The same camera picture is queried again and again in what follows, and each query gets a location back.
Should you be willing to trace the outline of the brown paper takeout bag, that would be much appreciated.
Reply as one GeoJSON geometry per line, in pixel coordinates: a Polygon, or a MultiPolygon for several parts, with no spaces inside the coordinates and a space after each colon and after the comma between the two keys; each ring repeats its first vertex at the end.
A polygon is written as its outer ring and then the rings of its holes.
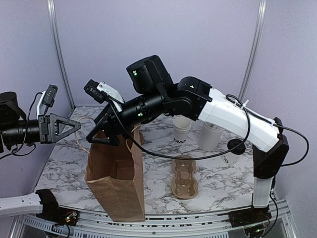
{"type": "Polygon", "coordinates": [[[85,182],[114,222],[145,220],[142,151],[130,139],[119,146],[91,144],[85,182]]]}

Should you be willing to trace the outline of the brown cardboard cup carrier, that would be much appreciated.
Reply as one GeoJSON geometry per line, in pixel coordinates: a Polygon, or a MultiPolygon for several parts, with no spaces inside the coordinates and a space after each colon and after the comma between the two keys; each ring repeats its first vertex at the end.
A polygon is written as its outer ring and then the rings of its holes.
{"type": "Polygon", "coordinates": [[[174,178],[171,183],[172,193],[180,199],[192,199],[198,194],[198,182],[194,178],[196,161],[191,156],[184,156],[186,160],[172,160],[174,178]]]}

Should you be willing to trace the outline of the black plastic cup lid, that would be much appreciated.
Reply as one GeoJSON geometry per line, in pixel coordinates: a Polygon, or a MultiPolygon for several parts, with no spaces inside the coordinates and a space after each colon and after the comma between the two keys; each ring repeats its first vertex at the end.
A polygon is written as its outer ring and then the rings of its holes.
{"type": "Polygon", "coordinates": [[[246,146],[242,140],[235,138],[228,141],[227,149],[235,155],[242,155],[246,151],[246,146]]]}

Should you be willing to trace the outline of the white paper coffee cup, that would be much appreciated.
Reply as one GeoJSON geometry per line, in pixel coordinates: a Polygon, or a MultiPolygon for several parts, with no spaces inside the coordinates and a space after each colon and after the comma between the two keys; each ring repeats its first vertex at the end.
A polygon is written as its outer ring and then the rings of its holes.
{"type": "Polygon", "coordinates": [[[241,157],[241,155],[237,155],[237,154],[234,154],[232,152],[228,152],[228,153],[221,156],[222,161],[226,165],[234,165],[239,160],[240,157],[241,157]]]}

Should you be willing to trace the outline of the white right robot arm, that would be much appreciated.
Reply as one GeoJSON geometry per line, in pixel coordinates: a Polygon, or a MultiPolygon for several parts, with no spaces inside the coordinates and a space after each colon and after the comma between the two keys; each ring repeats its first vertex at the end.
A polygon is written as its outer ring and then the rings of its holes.
{"type": "Polygon", "coordinates": [[[178,83],[169,75],[157,78],[133,75],[132,80],[139,96],[130,101],[124,101],[117,90],[104,82],[89,80],[84,86],[84,91],[95,101],[107,102],[87,140],[118,146],[120,135],[128,137],[133,126],[149,123],[161,114],[182,115],[226,129],[253,146],[254,195],[245,217],[250,222],[262,217],[269,203],[273,177],[289,150],[281,120],[264,118],[232,95],[224,95],[192,76],[178,83]]]}

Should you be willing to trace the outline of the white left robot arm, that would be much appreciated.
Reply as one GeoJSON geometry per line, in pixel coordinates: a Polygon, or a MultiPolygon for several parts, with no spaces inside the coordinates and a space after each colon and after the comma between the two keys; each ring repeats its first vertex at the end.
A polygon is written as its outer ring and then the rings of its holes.
{"type": "Polygon", "coordinates": [[[19,107],[15,92],[4,92],[0,95],[0,216],[10,217],[24,214],[48,216],[59,220],[63,213],[56,198],[49,189],[31,192],[23,185],[31,185],[36,178],[34,170],[24,176],[28,170],[28,159],[43,162],[44,155],[34,151],[25,152],[23,146],[55,144],[81,128],[78,121],[47,114],[52,107],[57,89],[51,85],[47,91],[38,92],[34,97],[37,102],[36,119],[24,113],[19,107]]]}

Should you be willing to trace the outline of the white paper cup stack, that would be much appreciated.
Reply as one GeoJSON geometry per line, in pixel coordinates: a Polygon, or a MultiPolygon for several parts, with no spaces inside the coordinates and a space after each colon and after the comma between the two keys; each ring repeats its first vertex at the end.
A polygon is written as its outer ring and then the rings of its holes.
{"type": "Polygon", "coordinates": [[[177,145],[183,145],[192,127],[192,122],[186,117],[177,117],[173,120],[173,140],[177,145]]]}

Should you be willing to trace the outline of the white ribbed holder cup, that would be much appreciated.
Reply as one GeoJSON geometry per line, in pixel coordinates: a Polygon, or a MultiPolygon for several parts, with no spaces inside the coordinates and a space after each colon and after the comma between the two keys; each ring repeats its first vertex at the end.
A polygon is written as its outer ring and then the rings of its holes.
{"type": "Polygon", "coordinates": [[[198,140],[199,147],[204,151],[214,151],[219,144],[222,132],[223,128],[204,122],[198,140]]]}

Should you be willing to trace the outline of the left aluminium frame post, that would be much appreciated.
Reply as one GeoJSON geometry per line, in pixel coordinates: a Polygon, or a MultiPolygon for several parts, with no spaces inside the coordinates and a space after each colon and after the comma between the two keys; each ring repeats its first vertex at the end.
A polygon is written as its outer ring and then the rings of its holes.
{"type": "Polygon", "coordinates": [[[51,25],[52,35],[53,35],[54,48],[55,48],[55,53],[56,53],[57,62],[59,66],[59,71],[61,74],[61,78],[65,88],[66,97],[67,97],[69,106],[72,110],[74,110],[75,102],[71,93],[71,88],[70,88],[67,71],[66,71],[66,67],[64,63],[64,58],[62,54],[62,47],[61,47],[61,42],[59,37],[54,0],[47,0],[47,6],[48,6],[49,20],[50,20],[50,25],[51,25]]]}

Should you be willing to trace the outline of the aluminium frame post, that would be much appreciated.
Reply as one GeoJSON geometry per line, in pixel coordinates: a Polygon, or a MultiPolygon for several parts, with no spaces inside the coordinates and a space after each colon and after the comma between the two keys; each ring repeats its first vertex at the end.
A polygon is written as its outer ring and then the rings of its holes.
{"type": "Polygon", "coordinates": [[[72,110],[74,110],[75,102],[71,93],[71,88],[70,88],[67,71],[66,71],[66,67],[64,63],[64,58],[62,54],[62,47],[61,47],[61,42],[59,37],[54,0],[47,0],[47,6],[48,6],[49,20],[50,20],[50,25],[51,25],[52,35],[53,35],[54,48],[55,48],[55,53],[56,53],[57,62],[59,66],[59,71],[61,74],[61,78],[65,88],[66,97],[67,97],[69,106],[72,110]]]}
{"type": "Polygon", "coordinates": [[[255,31],[254,36],[251,44],[251,50],[249,54],[249,59],[247,62],[246,70],[244,73],[242,85],[239,91],[239,99],[244,100],[246,97],[247,89],[251,81],[252,71],[255,64],[256,56],[258,53],[258,50],[260,48],[260,43],[262,39],[263,34],[263,28],[264,28],[264,20],[265,20],[265,14],[267,9],[267,0],[260,0],[259,1],[259,7],[258,7],[258,14],[255,24],[255,31]]]}

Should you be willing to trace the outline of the right aluminium frame post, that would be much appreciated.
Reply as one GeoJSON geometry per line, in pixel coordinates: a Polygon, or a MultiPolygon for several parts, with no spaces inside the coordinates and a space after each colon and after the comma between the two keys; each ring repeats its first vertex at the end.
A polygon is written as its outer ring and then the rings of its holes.
{"type": "Polygon", "coordinates": [[[255,64],[256,56],[258,53],[258,50],[260,48],[260,43],[262,39],[263,34],[263,28],[264,28],[264,20],[265,20],[265,14],[267,9],[267,0],[260,0],[259,1],[259,7],[258,7],[258,14],[255,24],[255,31],[254,36],[251,44],[251,50],[249,54],[249,59],[247,62],[246,70],[244,73],[242,85],[239,91],[239,99],[244,100],[246,97],[247,89],[251,81],[252,71],[255,64]]]}

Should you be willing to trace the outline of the aluminium front rail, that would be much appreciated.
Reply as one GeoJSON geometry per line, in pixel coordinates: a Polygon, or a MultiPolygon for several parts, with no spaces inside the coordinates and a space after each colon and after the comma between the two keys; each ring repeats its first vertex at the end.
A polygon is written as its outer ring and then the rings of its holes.
{"type": "Polygon", "coordinates": [[[143,222],[114,222],[105,212],[78,209],[75,226],[33,214],[14,217],[10,238],[296,238],[286,200],[269,204],[270,217],[236,221],[240,209],[197,214],[146,215],[143,222]]]}

